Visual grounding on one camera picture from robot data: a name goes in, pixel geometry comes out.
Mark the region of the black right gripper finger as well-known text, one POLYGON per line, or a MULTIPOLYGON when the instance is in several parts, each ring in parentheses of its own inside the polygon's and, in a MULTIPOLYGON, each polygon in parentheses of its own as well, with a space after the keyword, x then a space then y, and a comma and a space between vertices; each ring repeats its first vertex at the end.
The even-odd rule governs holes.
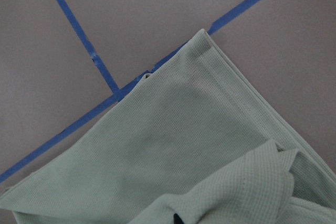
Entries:
POLYGON ((178 214, 173 215, 174 224, 183 224, 183 220, 178 214))

